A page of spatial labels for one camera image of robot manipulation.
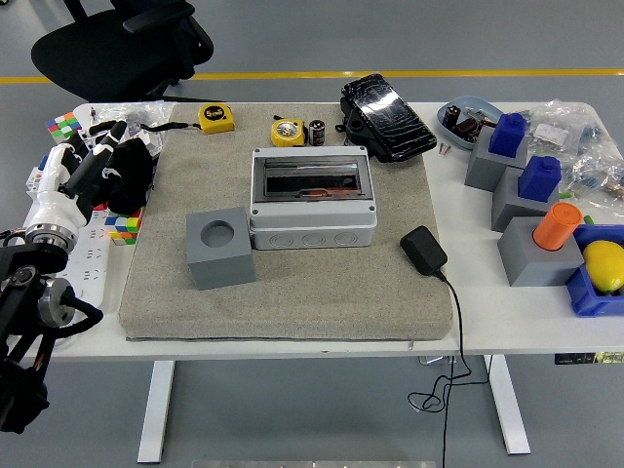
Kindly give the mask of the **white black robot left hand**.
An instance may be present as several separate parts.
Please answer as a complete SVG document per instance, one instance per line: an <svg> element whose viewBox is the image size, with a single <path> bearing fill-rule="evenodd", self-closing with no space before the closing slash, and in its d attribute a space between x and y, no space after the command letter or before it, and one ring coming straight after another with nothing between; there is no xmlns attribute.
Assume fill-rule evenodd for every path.
<svg viewBox="0 0 624 468"><path fill-rule="evenodd" d="M62 163L65 153L71 153L70 145L63 143L50 151L37 188L36 210L25 222L29 235L34 236L35 231L53 226L54 230L76 236L78 230L88 223L88 217L78 207L78 200L81 196L93 196L97 191L96 186L103 179L104 167L122 140L126 128L126 122L115 121L105 137L88 151L72 174Z"/></svg>

